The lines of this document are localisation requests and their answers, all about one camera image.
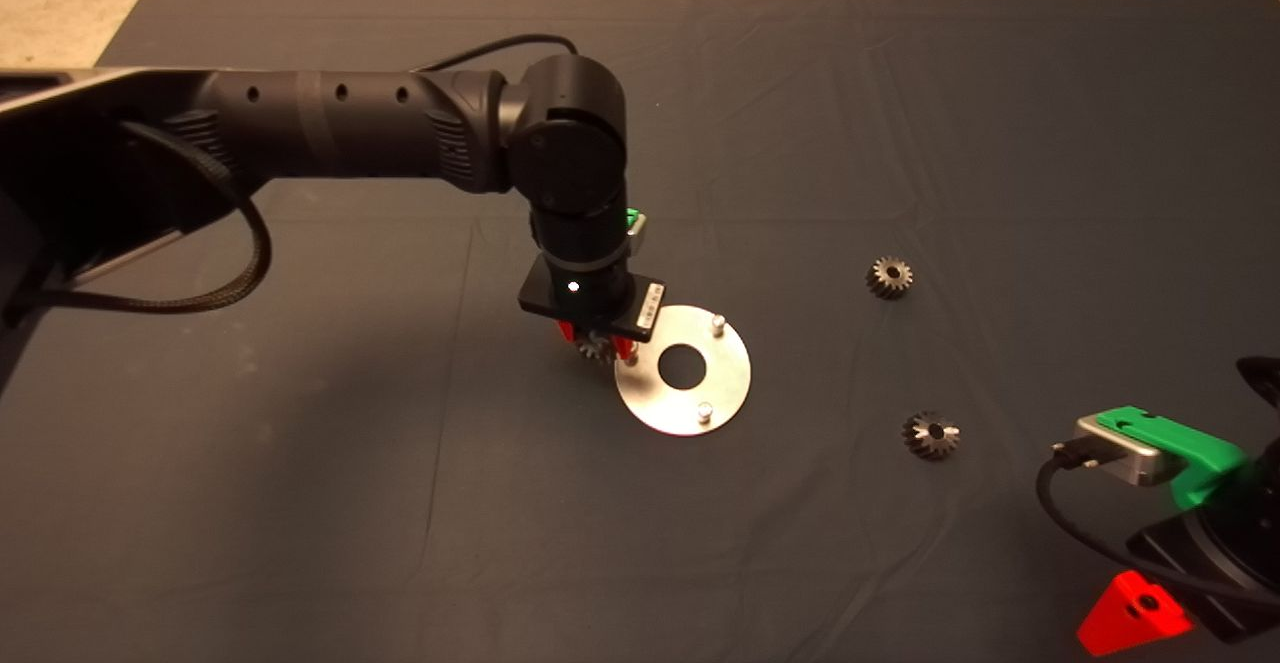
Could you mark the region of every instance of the cable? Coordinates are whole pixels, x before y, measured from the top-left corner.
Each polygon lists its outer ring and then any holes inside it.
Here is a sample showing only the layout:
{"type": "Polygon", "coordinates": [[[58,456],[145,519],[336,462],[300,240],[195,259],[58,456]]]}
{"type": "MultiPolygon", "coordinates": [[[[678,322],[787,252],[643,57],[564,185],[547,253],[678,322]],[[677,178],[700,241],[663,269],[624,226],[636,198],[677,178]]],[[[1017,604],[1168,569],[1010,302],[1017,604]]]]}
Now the cable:
{"type": "Polygon", "coordinates": [[[27,291],[19,293],[13,306],[23,308],[95,308],[95,311],[119,311],[125,314],[201,314],[224,308],[238,300],[252,293],[257,284],[262,283],[268,269],[271,266],[271,236],[266,229],[266,221],[250,201],[247,195],[241,193],[234,186],[234,177],[223,163],[210,156],[187,140],[178,138],[177,134],[165,133],[151,125],[137,124],[137,122],[123,122],[120,124],[128,134],[142,140],[145,143],[156,145],[183,161],[187,161],[204,179],[214,186],[227,201],[244,216],[248,229],[253,234],[253,252],[248,265],[234,279],[225,285],[205,294],[196,294],[192,298],[179,300],[141,300],[125,298],[122,294],[82,293],[82,291],[27,291]]]}
{"type": "Polygon", "coordinates": [[[1066,516],[1062,515],[1060,508],[1057,508],[1057,504],[1053,503],[1052,491],[1050,490],[1053,475],[1061,470],[1069,470],[1073,467],[1075,467],[1073,461],[1060,457],[1060,454],[1053,454],[1053,458],[1050,458],[1043,463],[1043,466],[1041,466],[1041,470],[1036,476],[1036,498],[1039,499],[1041,508],[1044,509],[1044,513],[1047,513],[1048,517],[1057,523],[1057,527],[1061,527],[1062,531],[1066,532],[1066,535],[1080,541],[1085,548],[1092,549],[1093,553],[1101,554],[1103,558],[1110,558],[1125,568],[1133,568],[1139,573],[1172,587],[1222,600],[1230,600],[1233,603],[1242,603],[1267,612],[1280,613],[1280,596],[1206,581],[1203,579],[1183,573],[1181,571],[1175,571],[1175,568],[1170,568],[1167,566],[1148,563],[1129,555],[1128,553],[1121,553],[1102,540],[1082,531],[1074,522],[1069,521],[1066,516]]]}
{"type": "Polygon", "coordinates": [[[525,44],[557,44],[563,45],[566,51],[577,54],[577,45],[570,38],[564,38],[563,35],[553,33],[521,33],[512,35],[508,38],[490,40],[489,44],[476,45],[475,49],[467,49],[467,51],[454,52],[452,56],[440,58],[439,61],[426,63],[425,67],[415,67],[410,69],[411,72],[425,72],[425,70],[444,70],[448,67],[456,67],[458,63],[466,63],[474,60],[475,58],[488,56],[489,52],[502,51],[502,49],[512,49],[516,45],[525,44]]]}

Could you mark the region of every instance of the metal plate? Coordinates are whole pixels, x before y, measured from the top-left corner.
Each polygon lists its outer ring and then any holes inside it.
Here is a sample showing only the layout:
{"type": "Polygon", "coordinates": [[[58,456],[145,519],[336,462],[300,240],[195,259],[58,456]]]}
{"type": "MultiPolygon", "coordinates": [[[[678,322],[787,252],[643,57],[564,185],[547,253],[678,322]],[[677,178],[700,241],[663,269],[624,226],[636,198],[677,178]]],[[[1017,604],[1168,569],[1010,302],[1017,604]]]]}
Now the metal plate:
{"type": "Polygon", "coordinates": [[[667,435],[701,435],[742,407],[751,388],[751,360],[722,316],[696,306],[663,306],[653,338],[630,361],[613,362],[613,378],[622,402],[644,425],[667,435]],[[673,346],[698,349],[707,363],[707,375],[687,390],[667,385],[658,372],[658,358],[673,346]]]}

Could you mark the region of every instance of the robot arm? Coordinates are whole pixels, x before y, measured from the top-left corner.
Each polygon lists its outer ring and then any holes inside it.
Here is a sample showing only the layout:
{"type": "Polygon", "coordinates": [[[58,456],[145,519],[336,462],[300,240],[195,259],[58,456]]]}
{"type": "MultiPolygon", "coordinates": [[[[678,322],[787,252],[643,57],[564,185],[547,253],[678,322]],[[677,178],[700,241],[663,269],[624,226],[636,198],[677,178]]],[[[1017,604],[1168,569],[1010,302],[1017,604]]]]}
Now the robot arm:
{"type": "MultiPolygon", "coordinates": [[[[229,211],[189,170],[122,133],[151,125],[220,163],[242,195],[274,177],[516,188],[540,250],[521,307],[562,321],[580,343],[649,340],[663,285],[627,269],[640,225],[627,209],[625,99],[590,58],[544,58],[518,83],[494,70],[109,70],[52,76],[44,88],[37,79],[22,76],[37,90],[0,99],[0,212],[24,221],[41,252],[24,261],[28,284],[42,279],[41,262],[79,280],[229,211]]],[[[0,297],[19,284],[0,279],[0,297]]]]}

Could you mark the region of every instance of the gear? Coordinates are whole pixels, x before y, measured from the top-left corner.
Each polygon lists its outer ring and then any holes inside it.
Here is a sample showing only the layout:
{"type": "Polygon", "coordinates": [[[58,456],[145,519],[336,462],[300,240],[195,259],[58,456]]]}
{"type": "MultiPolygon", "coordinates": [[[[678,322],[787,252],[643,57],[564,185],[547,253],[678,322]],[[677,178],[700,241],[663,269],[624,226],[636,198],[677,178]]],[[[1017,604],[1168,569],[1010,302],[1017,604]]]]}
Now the gear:
{"type": "Polygon", "coordinates": [[[613,340],[609,340],[608,335],[600,335],[598,332],[589,332],[585,337],[573,340],[577,346],[577,352],[581,353],[588,361],[595,363],[613,363],[613,358],[617,358],[618,352],[613,348],[613,340]]]}
{"type": "Polygon", "coordinates": [[[872,289],[877,298],[901,298],[911,288],[913,282],[911,266],[908,266],[904,259],[891,256],[877,259],[867,271],[867,288],[872,289]]]}
{"type": "Polygon", "coordinates": [[[902,426],[906,448],[925,461],[942,461],[960,445],[960,429],[933,411],[914,413],[902,426]]]}

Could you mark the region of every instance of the dark gray tablecloth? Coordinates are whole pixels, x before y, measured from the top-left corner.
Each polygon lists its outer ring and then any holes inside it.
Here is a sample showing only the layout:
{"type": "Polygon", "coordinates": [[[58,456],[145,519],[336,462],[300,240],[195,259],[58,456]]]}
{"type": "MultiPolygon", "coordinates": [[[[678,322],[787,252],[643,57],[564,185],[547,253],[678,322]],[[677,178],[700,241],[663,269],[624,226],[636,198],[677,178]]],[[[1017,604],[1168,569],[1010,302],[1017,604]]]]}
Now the dark gray tablecloth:
{"type": "MultiPolygon", "coordinates": [[[[1280,343],[1276,0],[142,0],[102,63],[401,69],[530,29],[622,79],[635,268],[742,333],[741,413],[660,436],[521,314],[521,198],[276,180],[246,302],[33,332],[0,659],[1083,660],[1115,567],[1037,508],[1046,447],[1125,403],[1276,434],[1233,370],[1280,343]],[[865,291],[882,253],[902,302],[865,291]],[[902,448],[922,408],[951,461],[902,448]]],[[[246,252],[229,218],[96,288],[246,252]]],[[[1060,489],[1117,540],[1172,512],[1060,489]]]]}

